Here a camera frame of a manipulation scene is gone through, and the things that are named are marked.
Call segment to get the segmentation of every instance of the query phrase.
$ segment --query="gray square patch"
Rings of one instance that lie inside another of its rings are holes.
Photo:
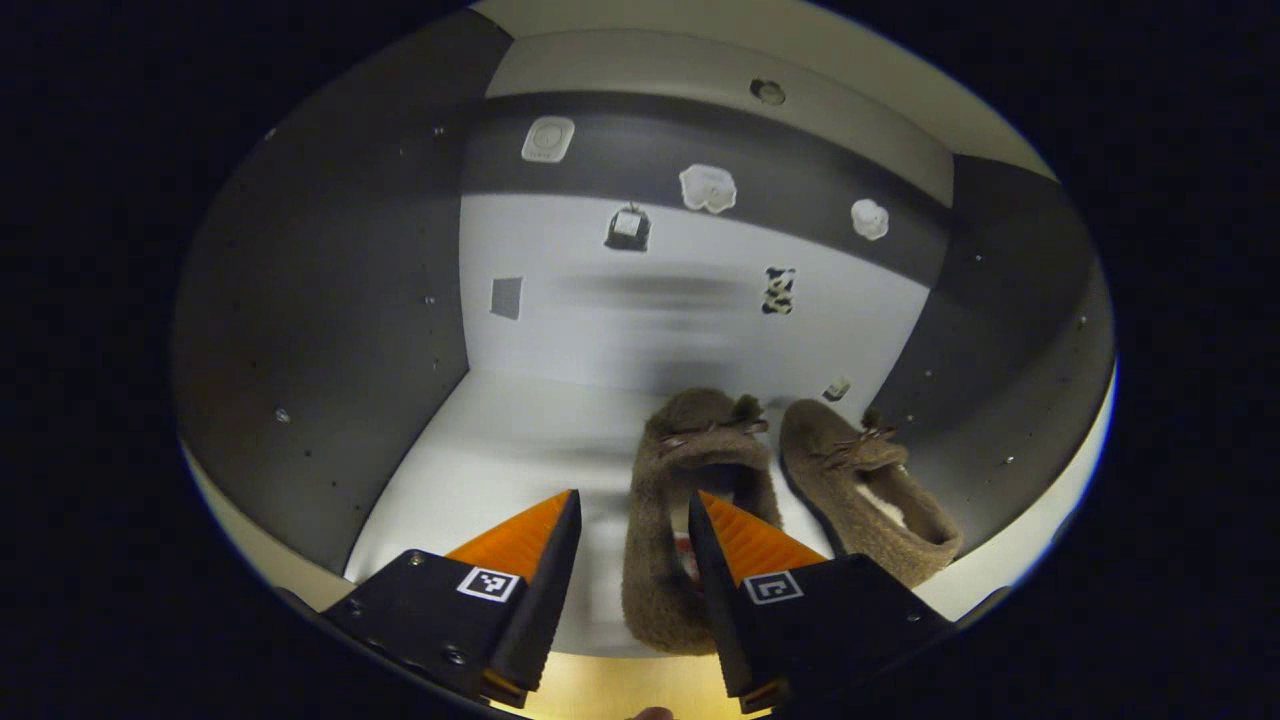
[[[520,291],[525,278],[495,278],[489,311],[512,320],[520,319]]]

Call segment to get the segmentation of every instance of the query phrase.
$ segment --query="black border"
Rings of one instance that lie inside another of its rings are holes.
[[[1274,252],[1248,232],[1245,197],[1268,187],[1252,174],[1275,150],[1258,131],[1277,63],[1274,8],[1249,9],[859,8],[1056,169],[1111,281],[1120,387],[1096,487],[1057,551],[973,632],[846,701],[895,716],[1262,716],[1274,605],[1252,536],[1274,523],[1265,505],[1248,520],[1274,468],[1248,470],[1274,383],[1248,340],[1275,309],[1260,263]],[[334,652],[228,552],[186,482],[165,368],[177,268],[214,192],[275,119],[439,12],[17,9],[9,227],[32,340],[19,333],[8,406],[24,534],[5,705],[29,712],[6,715],[453,714]]]

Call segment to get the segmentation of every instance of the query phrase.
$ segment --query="white wall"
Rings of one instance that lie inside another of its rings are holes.
[[[517,41],[559,32],[645,29],[755,50],[883,104],[952,152],[1000,160],[1056,179],[1027,140],[964,85],[910,49],[810,3],[483,0],[472,8]]]
[[[1111,428],[1115,393],[1116,372],[1112,369],[1102,407],[1053,484],[1007,528],[918,585],[915,593],[922,600],[948,620],[957,620],[992,592],[1020,583],[1034,570],[1050,551],[1053,533],[1084,498],[1097,471],[1102,443]]]
[[[669,395],[707,384],[781,404],[818,396],[858,419],[928,297],[865,260],[721,217],[641,206],[645,254],[604,238],[622,200],[462,199],[462,320],[472,369]],[[851,238],[867,242],[854,236]],[[877,242],[892,242],[892,233]],[[796,268],[795,310],[760,311],[768,266]],[[494,278],[524,277],[520,319],[489,313]]]
[[[782,105],[750,92],[777,82]],[[541,35],[517,40],[486,97],[548,91],[640,92],[763,115],[852,150],[951,206],[951,151],[910,119],[818,73],[722,42],[641,31]]]

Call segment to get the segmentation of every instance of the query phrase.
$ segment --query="slipper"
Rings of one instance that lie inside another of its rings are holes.
[[[782,474],[838,555],[863,553],[914,588],[955,560],[964,538],[906,471],[906,448],[888,442],[869,411],[856,430],[817,400],[782,418]]]
[[[716,652],[687,538],[695,489],[717,495],[782,527],[769,478],[769,450],[753,436],[768,429],[751,396],[684,391],[645,423],[631,475],[622,564],[622,612],[641,643],[677,655]]]

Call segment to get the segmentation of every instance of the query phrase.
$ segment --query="black and white sticker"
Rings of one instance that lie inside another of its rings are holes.
[[[769,268],[764,270],[764,304],[760,311],[765,315],[790,315],[791,291],[796,282],[795,268]]]
[[[458,592],[493,602],[507,602],[507,598],[511,597],[511,591],[516,589],[516,580],[518,579],[520,575],[511,575],[485,568],[472,568],[471,573],[467,574],[467,579],[462,580],[462,584],[458,585]]]
[[[746,585],[746,594],[751,596],[751,602],[755,605],[769,605],[771,602],[782,602],[783,600],[804,596],[804,592],[788,570],[751,575],[744,579],[742,583]]]

